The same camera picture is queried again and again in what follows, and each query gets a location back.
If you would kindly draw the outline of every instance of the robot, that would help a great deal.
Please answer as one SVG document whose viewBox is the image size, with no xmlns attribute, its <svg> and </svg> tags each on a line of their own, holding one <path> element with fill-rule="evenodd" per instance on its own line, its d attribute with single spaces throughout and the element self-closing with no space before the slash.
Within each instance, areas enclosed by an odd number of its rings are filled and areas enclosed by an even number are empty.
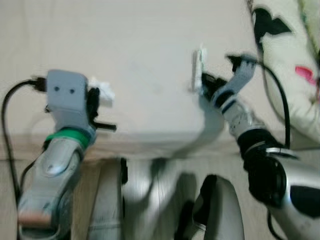
<svg viewBox="0 0 320 240">
<path fill-rule="evenodd" d="M 84 75 L 50 70 L 41 80 L 41 90 L 47 93 L 45 109 L 55 120 L 55 133 L 46 138 L 43 153 L 34 164 L 31 187 L 19 199 L 18 237 L 69 240 L 73 190 L 84 153 L 95 142 L 97 128 L 115 131 L 116 125 L 95 122 L 100 91 L 88 91 Z"/>
<path fill-rule="evenodd" d="M 237 96 L 254 74 L 254 58 L 242 55 L 230 59 L 234 77 L 227 82 L 202 73 L 202 94 L 229 124 L 248 173 L 249 191 L 265 204 L 288 240 L 320 239 L 320 173 L 279 143 Z M 94 121 L 99 89 L 87 88 L 86 77 L 75 72 L 51 70 L 45 79 L 46 110 L 54 117 L 56 132 L 46 139 L 35 162 L 31 187 L 18 201 L 18 235 L 22 240 L 70 239 L 72 195 L 84 152 L 95 142 L 97 128 L 116 129 Z M 205 229 L 206 240 L 244 239 L 237 194 L 223 177 L 209 175 L 195 204 L 188 202 L 186 206 L 175 240 L 188 239 L 185 233 L 190 223 Z"/>
<path fill-rule="evenodd" d="M 249 55 L 228 58 L 233 63 L 233 78 L 225 81 L 203 72 L 202 95 L 228 122 L 248 173 L 250 193 L 267 207 L 288 240 L 320 239 L 320 172 L 279 143 L 237 96 L 252 78 L 257 61 Z M 184 205 L 174 239 L 191 239 L 191 225 L 205 230 L 205 240 L 245 239 L 237 194 L 227 179 L 206 177 L 195 203 Z M 272 227 L 270 230 L 281 239 Z"/>
</svg>

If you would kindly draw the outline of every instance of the beige wall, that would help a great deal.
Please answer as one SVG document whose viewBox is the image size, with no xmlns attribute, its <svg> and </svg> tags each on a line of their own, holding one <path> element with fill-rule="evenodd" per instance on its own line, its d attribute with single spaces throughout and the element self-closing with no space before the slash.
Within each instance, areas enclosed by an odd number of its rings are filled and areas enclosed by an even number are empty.
<svg viewBox="0 0 320 240">
<path fill-rule="evenodd" d="M 111 139 L 124 142 L 188 143 L 205 123 L 217 135 L 223 123 L 212 113 L 205 121 L 198 96 L 188 92 L 192 51 L 203 43 L 208 69 L 228 78 L 226 53 L 257 54 L 244 0 L 0 0 L 0 24 L 1 96 L 49 69 L 96 76 L 116 94 L 113 108 L 101 107 L 99 119 L 118 123 Z M 242 95 L 282 136 L 260 70 Z M 10 131 L 50 133 L 54 125 L 45 105 L 43 94 L 21 90 L 9 107 Z"/>
</svg>

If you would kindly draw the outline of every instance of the cable plug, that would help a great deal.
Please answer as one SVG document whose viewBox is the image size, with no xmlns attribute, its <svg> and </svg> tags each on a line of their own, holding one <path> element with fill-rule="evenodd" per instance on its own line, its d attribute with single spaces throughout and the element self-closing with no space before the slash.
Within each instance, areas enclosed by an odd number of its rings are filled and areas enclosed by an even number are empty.
<svg viewBox="0 0 320 240">
<path fill-rule="evenodd" d="M 203 72 L 201 75 L 203 96 L 210 102 L 216 91 L 222 88 L 227 81 L 214 77 L 209 73 Z"/>
<path fill-rule="evenodd" d="M 242 61 L 256 63 L 257 59 L 250 54 L 241 54 L 241 55 L 226 55 L 226 58 L 232 63 L 232 72 L 240 67 Z"/>
<path fill-rule="evenodd" d="M 33 88 L 39 92 L 45 93 L 47 91 L 47 79 L 43 76 L 32 76 Z"/>
</svg>

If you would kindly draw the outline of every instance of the gray plastic part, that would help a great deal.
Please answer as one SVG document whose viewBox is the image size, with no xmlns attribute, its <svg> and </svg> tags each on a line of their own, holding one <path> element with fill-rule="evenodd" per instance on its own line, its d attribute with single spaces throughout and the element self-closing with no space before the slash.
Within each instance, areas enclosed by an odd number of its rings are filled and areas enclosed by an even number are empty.
<svg viewBox="0 0 320 240">
<path fill-rule="evenodd" d="M 218 97 L 224 93 L 232 92 L 233 94 L 237 94 L 253 77 L 256 64 L 252 61 L 256 59 L 250 55 L 242 55 L 242 62 L 240 66 L 236 69 L 234 76 L 230 79 L 230 81 L 219 88 L 213 95 L 211 102 L 213 105 L 216 105 L 216 101 Z"/>
<path fill-rule="evenodd" d="M 36 160 L 31 187 L 18 206 L 22 240 L 58 240 L 70 230 L 72 192 L 80 178 L 82 159 L 83 149 L 77 141 L 55 138 Z M 54 174 L 48 172 L 50 165 L 50 170 L 57 169 Z"/>
<path fill-rule="evenodd" d="M 87 115 L 87 78 L 76 72 L 50 70 L 47 75 L 47 108 L 55 120 L 55 130 L 79 129 L 96 139 L 96 130 Z"/>
<path fill-rule="evenodd" d="M 296 160 L 295 157 L 282 157 L 281 152 L 269 153 L 269 155 L 275 157 L 284 169 L 285 194 L 281 207 L 267 207 L 288 240 L 319 240 L 320 218 L 312 218 L 300 212 L 292 203 L 290 192 L 292 186 L 320 189 L 320 173 L 316 168 Z"/>
<path fill-rule="evenodd" d="M 221 106 L 224 119 L 229 123 L 229 132 L 235 139 L 252 129 L 267 129 L 253 110 L 237 95 L 229 97 Z"/>
</svg>

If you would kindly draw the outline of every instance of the black joint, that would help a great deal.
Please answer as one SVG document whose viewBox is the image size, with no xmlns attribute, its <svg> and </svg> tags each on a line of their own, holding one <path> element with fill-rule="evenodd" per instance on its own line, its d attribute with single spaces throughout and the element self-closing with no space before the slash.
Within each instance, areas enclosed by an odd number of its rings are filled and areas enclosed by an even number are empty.
<svg viewBox="0 0 320 240">
<path fill-rule="evenodd" d="M 87 93 L 87 97 L 86 97 L 86 111 L 88 114 L 89 121 L 93 125 L 95 125 L 94 119 L 98 116 L 99 96 L 100 96 L 99 88 L 91 88 Z"/>
<path fill-rule="evenodd" d="M 232 63 L 232 72 L 235 72 L 238 67 L 240 67 L 242 58 L 240 56 L 227 55 L 227 59 Z"/>
<path fill-rule="evenodd" d="M 201 208 L 193 214 L 193 220 L 204 226 L 208 223 L 211 197 L 213 190 L 216 187 L 217 179 L 217 176 L 213 174 L 206 176 L 200 189 L 200 196 L 203 199 L 203 204 Z"/>
<path fill-rule="evenodd" d="M 237 139 L 237 143 L 243 159 L 245 158 L 245 154 L 247 153 L 248 149 L 258 143 L 263 143 L 257 147 L 260 150 L 265 150 L 267 148 L 284 148 L 284 146 L 279 143 L 268 130 L 263 128 L 252 129 L 244 132 Z"/>
<path fill-rule="evenodd" d="M 226 91 L 224 93 L 222 93 L 215 101 L 215 106 L 217 108 L 221 108 L 221 106 L 228 100 L 228 98 L 230 98 L 231 96 L 233 96 L 234 93 L 232 91 Z"/>
<path fill-rule="evenodd" d="M 122 183 L 122 185 L 124 185 L 124 184 L 126 184 L 128 182 L 127 159 L 122 157 L 120 159 L 120 165 L 121 165 L 121 183 Z"/>
<path fill-rule="evenodd" d="M 112 123 L 93 122 L 93 126 L 96 129 L 110 130 L 113 132 L 117 130 L 117 125 Z"/>
<path fill-rule="evenodd" d="M 216 78 L 208 73 L 202 73 L 201 81 L 203 86 L 203 95 L 210 102 L 215 92 L 226 85 L 227 81 L 222 78 Z"/>
<path fill-rule="evenodd" d="M 244 168 L 248 172 L 249 191 L 258 201 L 279 208 L 286 192 L 287 177 L 281 163 L 257 152 L 246 158 Z"/>
</svg>

